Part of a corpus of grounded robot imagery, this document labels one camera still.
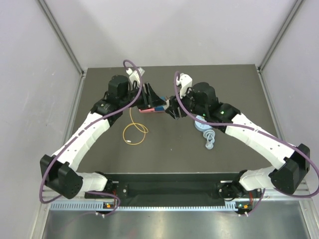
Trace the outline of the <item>blue cube power socket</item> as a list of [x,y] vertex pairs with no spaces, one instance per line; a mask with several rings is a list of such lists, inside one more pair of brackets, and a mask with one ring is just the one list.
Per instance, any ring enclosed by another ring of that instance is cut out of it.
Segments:
[[158,106],[154,108],[155,112],[165,112],[164,106]]

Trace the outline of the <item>white square power adapter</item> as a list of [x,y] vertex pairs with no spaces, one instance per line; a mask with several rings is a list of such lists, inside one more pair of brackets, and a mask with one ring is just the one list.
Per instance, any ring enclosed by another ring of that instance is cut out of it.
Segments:
[[167,99],[165,102],[164,108],[167,109],[170,106],[170,99]]

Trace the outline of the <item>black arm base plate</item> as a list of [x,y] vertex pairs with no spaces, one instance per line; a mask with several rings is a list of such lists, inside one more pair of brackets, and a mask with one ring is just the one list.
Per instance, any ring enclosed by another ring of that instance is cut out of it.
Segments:
[[208,205],[236,198],[257,199],[258,190],[246,191],[238,173],[107,173],[106,193],[118,196],[122,205],[159,201],[172,205],[189,200]]

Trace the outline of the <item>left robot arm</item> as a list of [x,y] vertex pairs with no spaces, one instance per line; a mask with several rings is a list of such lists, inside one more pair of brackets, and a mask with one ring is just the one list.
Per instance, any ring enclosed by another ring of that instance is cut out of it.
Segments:
[[103,98],[93,105],[67,143],[52,155],[41,158],[44,185],[67,199],[88,191],[109,197],[113,185],[106,176],[102,173],[79,173],[80,162],[97,139],[123,114],[123,110],[132,107],[148,110],[165,104],[166,101],[154,92],[149,83],[141,85],[136,77],[113,76]]

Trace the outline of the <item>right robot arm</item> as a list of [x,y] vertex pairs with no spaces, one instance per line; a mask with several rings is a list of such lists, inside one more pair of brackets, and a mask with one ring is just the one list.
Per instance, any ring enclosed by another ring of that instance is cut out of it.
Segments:
[[269,134],[234,106],[220,102],[215,89],[206,82],[193,85],[191,81],[176,80],[174,91],[166,109],[173,118],[200,116],[270,162],[266,168],[240,171],[231,183],[236,196],[244,197],[256,189],[276,189],[286,195],[295,193],[310,170],[310,149],[305,144],[295,146]]

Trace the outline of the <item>pink triangular power strip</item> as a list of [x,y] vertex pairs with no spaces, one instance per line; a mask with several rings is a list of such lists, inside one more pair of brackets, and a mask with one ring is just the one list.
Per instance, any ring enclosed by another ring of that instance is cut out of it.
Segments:
[[155,111],[155,108],[150,108],[150,109],[145,109],[145,110],[139,109],[140,113],[152,113],[154,111]]

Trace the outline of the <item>round light blue power strip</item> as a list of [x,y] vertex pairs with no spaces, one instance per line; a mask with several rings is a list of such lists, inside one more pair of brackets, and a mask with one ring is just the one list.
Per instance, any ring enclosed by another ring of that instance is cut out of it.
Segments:
[[[199,120],[199,121],[206,122],[206,120],[204,119],[204,117],[199,116],[199,115],[196,116],[196,119]],[[205,132],[205,131],[207,131],[207,130],[212,129],[212,126],[207,125],[207,124],[204,124],[204,123],[201,123],[201,122],[199,122],[199,121],[195,121],[195,122],[194,122],[194,126],[195,126],[195,128],[196,128],[197,130],[199,130],[200,132]]]

